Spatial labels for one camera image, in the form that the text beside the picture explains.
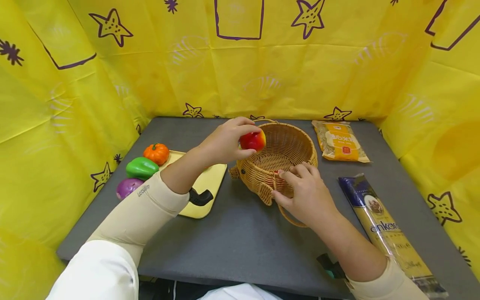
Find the white sleeve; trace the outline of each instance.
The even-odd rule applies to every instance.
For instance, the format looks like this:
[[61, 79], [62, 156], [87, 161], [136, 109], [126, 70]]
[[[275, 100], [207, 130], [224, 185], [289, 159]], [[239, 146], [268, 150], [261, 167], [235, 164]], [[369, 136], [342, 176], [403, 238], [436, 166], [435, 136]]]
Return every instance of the white sleeve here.
[[347, 286], [357, 300], [428, 300], [390, 258], [387, 268], [379, 278], [369, 282], [350, 280]]
[[261, 288], [242, 283], [237, 286], [218, 288], [209, 291], [198, 300], [281, 300]]
[[121, 246], [84, 244], [55, 282], [47, 300], [138, 300], [138, 272]]

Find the pasta package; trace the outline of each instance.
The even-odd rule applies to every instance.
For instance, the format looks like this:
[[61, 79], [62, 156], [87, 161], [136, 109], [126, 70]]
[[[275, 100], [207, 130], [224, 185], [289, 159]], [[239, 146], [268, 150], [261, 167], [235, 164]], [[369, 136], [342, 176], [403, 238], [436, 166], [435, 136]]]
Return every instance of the pasta package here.
[[370, 162], [348, 122], [312, 121], [312, 125], [326, 159]]
[[448, 293], [425, 265], [363, 174], [338, 178], [340, 187], [375, 247], [397, 263], [430, 299]]

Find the purple onion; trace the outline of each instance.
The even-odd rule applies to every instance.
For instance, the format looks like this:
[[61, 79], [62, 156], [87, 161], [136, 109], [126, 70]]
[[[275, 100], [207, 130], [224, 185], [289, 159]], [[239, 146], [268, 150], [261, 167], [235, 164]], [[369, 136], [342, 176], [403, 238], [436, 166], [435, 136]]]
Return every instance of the purple onion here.
[[127, 178], [122, 180], [117, 186], [117, 198], [119, 200], [125, 199], [133, 191], [135, 191], [139, 186], [143, 184], [143, 180], [137, 178]]

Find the yellow fabric backdrop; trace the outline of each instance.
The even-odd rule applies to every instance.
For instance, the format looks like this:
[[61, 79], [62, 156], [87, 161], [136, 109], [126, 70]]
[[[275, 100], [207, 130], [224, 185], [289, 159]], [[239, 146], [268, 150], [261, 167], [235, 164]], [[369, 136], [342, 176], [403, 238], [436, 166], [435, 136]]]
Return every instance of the yellow fabric backdrop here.
[[156, 115], [373, 121], [480, 276], [477, 1], [0, 7], [1, 299], [44, 299], [55, 249]]

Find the arm sleeve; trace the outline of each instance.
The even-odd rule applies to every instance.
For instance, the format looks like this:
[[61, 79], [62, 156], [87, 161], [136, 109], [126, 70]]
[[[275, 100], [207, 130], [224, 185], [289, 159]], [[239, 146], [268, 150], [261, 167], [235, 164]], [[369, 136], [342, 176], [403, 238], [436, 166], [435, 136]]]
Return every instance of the arm sleeve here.
[[349, 279], [347, 285], [357, 300], [428, 300], [428, 297], [390, 258], [387, 268], [379, 278], [369, 282]]
[[124, 248], [138, 267], [144, 246], [188, 204], [189, 194], [171, 191], [155, 173], [133, 193], [123, 199], [90, 236], [107, 240]]
[[138, 273], [119, 245], [93, 240], [83, 245], [57, 279], [47, 300], [137, 300]]

